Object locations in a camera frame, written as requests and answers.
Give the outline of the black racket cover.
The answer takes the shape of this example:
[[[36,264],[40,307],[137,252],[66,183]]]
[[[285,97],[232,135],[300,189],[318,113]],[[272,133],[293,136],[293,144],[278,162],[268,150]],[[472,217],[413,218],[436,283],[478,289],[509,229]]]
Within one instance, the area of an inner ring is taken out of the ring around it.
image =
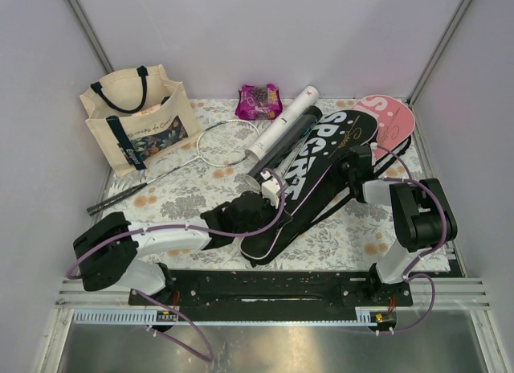
[[[376,142],[377,120],[358,110],[342,110],[320,118],[307,134],[283,180],[284,212],[280,221],[257,236],[244,239],[240,251],[251,266],[271,263],[345,188],[341,159],[353,146]],[[373,162],[386,155],[377,150]]]

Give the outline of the pink racket cover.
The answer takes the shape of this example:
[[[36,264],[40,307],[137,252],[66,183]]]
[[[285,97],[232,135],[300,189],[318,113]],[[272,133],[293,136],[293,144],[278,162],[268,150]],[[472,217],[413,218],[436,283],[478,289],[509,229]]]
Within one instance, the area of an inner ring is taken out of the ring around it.
[[[368,113],[377,120],[376,142],[389,150],[401,146],[414,131],[414,114],[403,102],[393,97],[366,96],[361,98],[352,110]]]

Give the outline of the black shuttlecock tube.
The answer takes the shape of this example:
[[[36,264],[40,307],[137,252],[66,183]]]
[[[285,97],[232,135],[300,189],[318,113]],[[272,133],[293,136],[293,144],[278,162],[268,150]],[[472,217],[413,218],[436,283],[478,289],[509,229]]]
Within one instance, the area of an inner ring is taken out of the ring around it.
[[[270,148],[257,159],[257,163],[244,176],[245,183],[254,190],[259,190],[264,181],[261,172],[265,167],[276,169],[280,163],[293,151],[300,141],[312,130],[322,116],[321,110],[311,105],[292,122],[278,138],[273,141]]]

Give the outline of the white shuttlecock tube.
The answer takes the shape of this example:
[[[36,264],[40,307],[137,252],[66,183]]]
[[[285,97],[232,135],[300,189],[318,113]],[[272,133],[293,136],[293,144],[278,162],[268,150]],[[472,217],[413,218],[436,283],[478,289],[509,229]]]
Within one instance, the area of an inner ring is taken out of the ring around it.
[[[313,86],[307,86],[292,103],[245,149],[246,156],[259,161],[278,142],[281,137],[297,122],[305,110],[314,105],[319,92]]]

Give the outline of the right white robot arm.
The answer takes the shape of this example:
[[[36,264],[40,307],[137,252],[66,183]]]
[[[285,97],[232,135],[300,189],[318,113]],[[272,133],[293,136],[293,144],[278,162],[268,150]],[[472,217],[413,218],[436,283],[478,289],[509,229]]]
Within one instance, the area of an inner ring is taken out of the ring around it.
[[[365,286],[367,299],[384,305],[394,296],[393,285],[408,281],[414,266],[452,241],[458,228],[438,179],[377,178],[373,159],[372,147],[354,146],[341,159],[341,172],[354,199],[392,211],[395,241],[370,268]]]

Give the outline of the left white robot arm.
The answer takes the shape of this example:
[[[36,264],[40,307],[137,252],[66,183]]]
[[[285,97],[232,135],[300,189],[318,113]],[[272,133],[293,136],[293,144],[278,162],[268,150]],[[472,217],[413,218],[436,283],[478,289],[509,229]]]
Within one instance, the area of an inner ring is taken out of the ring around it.
[[[174,286],[166,266],[143,259],[174,251],[208,251],[269,232],[285,218],[287,183],[271,169],[258,193],[236,199],[192,219],[151,224],[130,222],[113,212],[89,228],[73,244],[75,263],[67,278],[80,280],[88,292],[114,285],[145,293],[154,303],[172,300]]]

